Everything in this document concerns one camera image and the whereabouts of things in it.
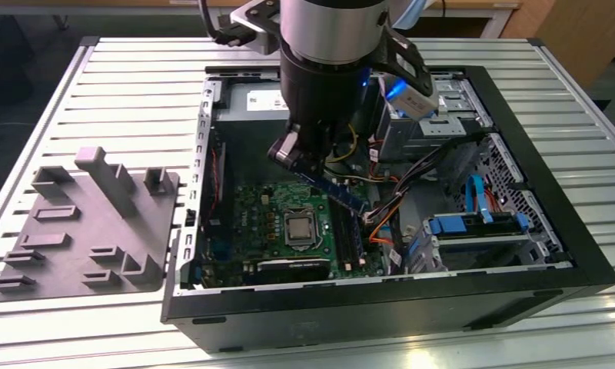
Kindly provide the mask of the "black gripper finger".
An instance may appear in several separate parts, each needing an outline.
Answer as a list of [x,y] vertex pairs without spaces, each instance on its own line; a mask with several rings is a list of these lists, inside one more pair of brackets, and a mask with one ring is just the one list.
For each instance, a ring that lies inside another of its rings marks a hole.
[[321,174],[325,167],[325,159],[330,156],[333,145],[337,139],[334,128],[317,128],[314,137],[314,173]]
[[306,176],[324,172],[324,130],[316,124],[289,122],[268,149],[268,158],[285,170]]

